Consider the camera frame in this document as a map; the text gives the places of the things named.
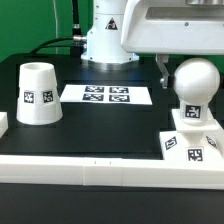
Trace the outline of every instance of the upside-down cup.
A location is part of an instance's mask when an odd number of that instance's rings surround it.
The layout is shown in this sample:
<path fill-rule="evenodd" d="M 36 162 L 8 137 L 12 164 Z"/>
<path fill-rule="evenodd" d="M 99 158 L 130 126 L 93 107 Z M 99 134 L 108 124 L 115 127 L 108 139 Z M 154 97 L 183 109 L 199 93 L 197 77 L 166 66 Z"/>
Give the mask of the upside-down cup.
<path fill-rule="evenodd" d="M 17 120 L 45 125 L 62 118 L 54 66 L 35 62 L 20 66 Z"/>

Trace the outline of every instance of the black tabletop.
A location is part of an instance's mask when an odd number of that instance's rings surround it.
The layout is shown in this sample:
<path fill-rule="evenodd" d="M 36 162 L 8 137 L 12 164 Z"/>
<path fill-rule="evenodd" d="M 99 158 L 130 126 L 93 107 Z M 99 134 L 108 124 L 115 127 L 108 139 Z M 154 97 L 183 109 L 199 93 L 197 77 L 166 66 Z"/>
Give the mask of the black tabletop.
<path fill-rule="evenodd" d="M 147 87 L 153 105 L 63 103 L 63 118 L 31 126 L 16 120 L 19 67 L 55 66 L 58 93 L 66 84 Z M 182 59 L 170 59 L 173 74 Z M 163 159 L 159 132 L 174 130 L 171 109 L 179 101 L 162 89 L 152 58 L 137 68 L 100 71 L 66 55 L 12 55 L 0 64 L 0 111 L 9 129 L 0 154 Z M 223 125 L 223 90 L 210 109 Z M 224 192 L 187 189 L 0 184 L 0 223 L 222 223 Z"/>

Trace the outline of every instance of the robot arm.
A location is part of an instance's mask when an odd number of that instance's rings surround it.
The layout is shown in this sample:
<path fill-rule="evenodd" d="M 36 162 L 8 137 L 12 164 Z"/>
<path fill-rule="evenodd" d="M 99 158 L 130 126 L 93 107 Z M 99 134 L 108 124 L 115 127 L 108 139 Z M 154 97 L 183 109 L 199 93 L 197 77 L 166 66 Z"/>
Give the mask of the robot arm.
<path fill-rule="evenodd" d="M 223 1 L 129 0 L 121 44 L 136 53 L 223 54 L 223 18 Z"/>

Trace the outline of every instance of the marker sheet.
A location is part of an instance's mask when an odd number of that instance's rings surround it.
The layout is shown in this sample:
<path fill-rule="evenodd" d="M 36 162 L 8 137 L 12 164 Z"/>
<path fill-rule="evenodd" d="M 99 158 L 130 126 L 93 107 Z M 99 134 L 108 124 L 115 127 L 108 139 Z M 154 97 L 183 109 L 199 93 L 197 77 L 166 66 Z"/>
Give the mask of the marker sheet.
<path fill-rule="evenodd" d="M 147 87 L 66 85 L 61 102 L 152 105 Z"/>

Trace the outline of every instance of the green background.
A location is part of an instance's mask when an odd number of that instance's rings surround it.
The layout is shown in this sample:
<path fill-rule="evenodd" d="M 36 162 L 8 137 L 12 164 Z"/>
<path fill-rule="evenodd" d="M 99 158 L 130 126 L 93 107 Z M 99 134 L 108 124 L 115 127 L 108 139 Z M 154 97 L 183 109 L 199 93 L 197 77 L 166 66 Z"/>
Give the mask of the green background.
<path fill-rule="evenodd" d="M 56 0 L 59 36 L 72 35 L 71 0 Z M 80 24 L 85 35 L 92 26 L 93 0 L 79 0 Z M 41 43 L 56 38 L 53 0 L 0 0 L 0 61 L 11 54 L 28 53 Z M 42 50 L 55 53 L 55 50 Z M 68 54 L 68 49 L 58 53 Z M 209 56 L 224 73 L 224 57 Z"/>

